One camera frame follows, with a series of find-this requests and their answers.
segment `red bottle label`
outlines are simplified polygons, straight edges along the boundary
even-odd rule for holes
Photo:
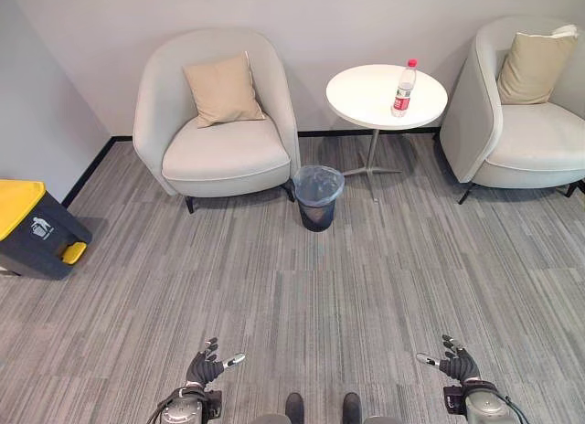
[[[397,111],[405,111],[409,107],[410,98],[396,98],[394,100],[394,109]]]

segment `trash can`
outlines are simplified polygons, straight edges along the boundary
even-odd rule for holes
[[[344,189],[344,175],[322,165],[306,165],[292,178],[303,225],[312,232],[331,226],[335,200]]]
[[[42,182],[0,179],[0,265],[21,275],[60,280],[91,233]]]

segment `table top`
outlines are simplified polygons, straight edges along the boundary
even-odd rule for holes
[[[439,81],[417,69],[417,80],[403,117],[392,115],[402,66],[365,65],[344,70],[327,84],[327,100],[340,117],[379,130],[421,127],[437,119],[447,105]]]

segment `beige throw pillow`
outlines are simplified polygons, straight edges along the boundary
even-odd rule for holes
[[[502,104],[548,101],[577,46],[576,29],[567,31],[564,28],[554,31],[553,36],[516,34],[497,79]]]
[[[263,120],[252,87],[248,53],[217,63],[184,67],[197,111],[197,127],[216,122]]]

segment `wall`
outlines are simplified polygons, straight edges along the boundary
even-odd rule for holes
[[[42,180],[62,200],[108,141],[14,0],[0,0],[0,178]]]
[[[131,134],[145,61],[197,27],[252,27],[279,50],[300,130],[347,128],[324,89],[359,64],[403,63],[451,90],[470,39],[499,16],[562,16],[585,25],[585,0],[17,0],[112,134]]]

